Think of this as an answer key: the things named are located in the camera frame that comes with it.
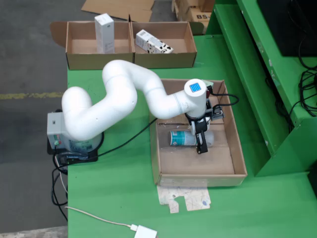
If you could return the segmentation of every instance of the open cardboard box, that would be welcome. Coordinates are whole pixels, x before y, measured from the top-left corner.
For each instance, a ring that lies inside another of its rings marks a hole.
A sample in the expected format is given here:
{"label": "open cardboard box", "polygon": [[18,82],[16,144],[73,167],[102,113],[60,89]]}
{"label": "open cardboard box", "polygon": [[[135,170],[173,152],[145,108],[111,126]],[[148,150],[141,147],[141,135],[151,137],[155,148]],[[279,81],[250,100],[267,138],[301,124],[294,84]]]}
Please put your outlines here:
{"label": "open cardboard box", "polygon": [[129,22],[114,22],[115,54],[98,54],[95,22],[52,22],[54,41],[66,48],[69,69],[103,69],[111,60],[133,62],[134,44]]}
{"label": "open cardboard box", "polygon": [[[134,39],[134,63],[146,68],[193,67],[197,50],[188,22],[131,22]],[[174,48],[171,54],[149,54],[135,44],[142,29]]]}
{"label": "open cardboard box", "polygon": [[[167,94],[183,90],[187,80],[162,80]],[[212,81],[213,91],[227,93],[224,81]],[[230,103],[228,96],[210,96],[211,103]],[[198,154],[195,147],[172,147],[171,130],[189,130],[185,115],[158,120],[150,127],[154,182],[164,186],[236,186],[247,176],[239,135],[231,106],[222,107],[224,119],[211,122],[214,145]]]}

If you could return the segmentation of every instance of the yellow floor line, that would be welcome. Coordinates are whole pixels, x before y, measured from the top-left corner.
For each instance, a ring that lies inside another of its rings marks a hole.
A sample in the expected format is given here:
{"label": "yellow floor line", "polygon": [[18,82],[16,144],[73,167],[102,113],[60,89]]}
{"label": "yellow floor line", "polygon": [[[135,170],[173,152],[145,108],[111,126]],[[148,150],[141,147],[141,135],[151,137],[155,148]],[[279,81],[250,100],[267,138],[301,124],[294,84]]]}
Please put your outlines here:
{"label": "yellow floor line", "polygon": [[8,93],[0,94],[0,100],[25,99],[25,98],[61,98],[63,93]]}

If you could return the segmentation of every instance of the cardboard box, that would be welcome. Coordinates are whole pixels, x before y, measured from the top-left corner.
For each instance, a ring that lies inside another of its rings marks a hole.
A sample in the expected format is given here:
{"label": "cardboard box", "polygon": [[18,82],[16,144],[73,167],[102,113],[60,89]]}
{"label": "cardboard box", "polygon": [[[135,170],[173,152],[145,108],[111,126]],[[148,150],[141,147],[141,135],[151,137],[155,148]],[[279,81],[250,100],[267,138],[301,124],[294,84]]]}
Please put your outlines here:
{"label": "cardboard box", "polygon": [[199,7],[202,12],[212,12],[215,0],[199,0]]}
{"label": "cardboard box", "polygon": [[134,43],[129,22],[114,22],[114,54],[98,54],[93,21],[52,22],[53,40],[66,49],[70,70],[103,69],[111,60],[133,62]]}
{"label": "cardboard box", "polygon": [[190,21],[187,19],[187,13],[190,8],[198,8],[199,0],[181,0],[179,2],[179,15],[183,21]]}
{"label": "cardboard box", "polygon": [[108,14],[95,16],[97,53],[114,54],[114,21]]}
{"label": "cardboard box", "polygon": [[142,29],[171,46],[171,54],[148,54],[135,44],[134,63],[146,68],[193,67],[197,50],[188,22],[131,22],[135,42]]}
{"label": "cardboard box", "polygon": [[198,8],[189,8],[187,20],[193,22],[209,22],[211,12],[201,12]]}
{"label": "cardboard box", "polygon": [[208,23],[206,21],[192,21],[188,16],[191,8],[199,9],[198,0],[173,0],[172,11],[175,12],[178,21],[188,21],[194,36],[204,35],[206,33]]}
{"label": "cardboard box", "polygon": [[[183,90],[187,80],[164,79],[167,94]],[[213,90],[227,93],[224,81],[212,81]],[[230,103],[228,96],[210,97],[211,103]],[[187,130],[184,115],[158,120],[150,126],[151,159],[154,183],[163,186],[236,186],[247,176],[239,135],[231,107],[223,107],[224,119],[211,122],[214,145],[199,155],[195,147],[172,147],[171,130]]]}
{"label": "cardboard box", "polygon": [[135,44],[149,54],[170,54],[174,51],[168,44],[160,41],[145,30],[141,30],[137,33]]}

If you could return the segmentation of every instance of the concrete floor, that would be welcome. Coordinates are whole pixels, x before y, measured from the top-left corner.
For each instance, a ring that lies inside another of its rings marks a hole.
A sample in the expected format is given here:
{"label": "concrete floor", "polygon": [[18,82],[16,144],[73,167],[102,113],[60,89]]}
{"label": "concrete floor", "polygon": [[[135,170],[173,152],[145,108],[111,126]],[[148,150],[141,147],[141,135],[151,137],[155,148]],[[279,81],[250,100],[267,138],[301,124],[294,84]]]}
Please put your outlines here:
{"label": "concrete floor", "polygon": [[[65,49],[53,42],[49,25],[94,20],[96,14],[80,10],[84,2],[0,0],[0,233],[66,225],[51,203],[46,153],[47,113],[61,108],[61,94],[29,94],[66,90]],[[151,21],[175,20],[170,0],[155,2]],[[64,200],[60,183],[56,189]]]}

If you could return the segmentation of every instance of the white cable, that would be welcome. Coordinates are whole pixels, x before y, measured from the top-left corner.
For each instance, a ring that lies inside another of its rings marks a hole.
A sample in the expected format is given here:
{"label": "white cable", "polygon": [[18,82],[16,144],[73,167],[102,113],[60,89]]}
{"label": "white cable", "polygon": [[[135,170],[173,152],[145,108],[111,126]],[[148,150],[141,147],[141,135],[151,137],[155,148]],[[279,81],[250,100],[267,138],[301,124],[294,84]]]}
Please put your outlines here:
{"label": "white cable", "polygon": [[103,222],[108,222],[108,223],[111,223],[111,224],[121,225],[121,226],[126,226],[126,227],[131,228],[131,226],[128,225],[128,224],[108,221],[108,220],[102,219],[102,218],[97,217],[97,216],[94,216],[94,215],[92,215],[92,214],[90,214],[90,213],[88,213],[88,212],[84,212],[84,211],[82,211],[82,210],[79,210],[79,209],[76,209],[76,208],[73,208],[73,207],[65,207],[65,208],[71,209],[71,210],[74,210],[74,211],[77,211],[77,212],[81,212],[81,213],[83,213],[83,214],[86,214],[86,215],[88,215],[88,216],[91,216],[91,217],[96,218],[96,219],[98,219],[98,220],[100,220],[100,221],[103,221]]}
{"label": "white cable", "polygon": [[[55,161],[57,163],[57,167],[59,167],[59,163],[58,163],[58,160],[57,160],[56,156],[55,156]],[[59,172],[61,184],[63,185],[63,188],[64,188],[65,192],[68,194],[68,191],[67,191],[67,189],[66,189],[66,187],[64,185],[63,177],[61,175],[62,175],[61,172]]]}

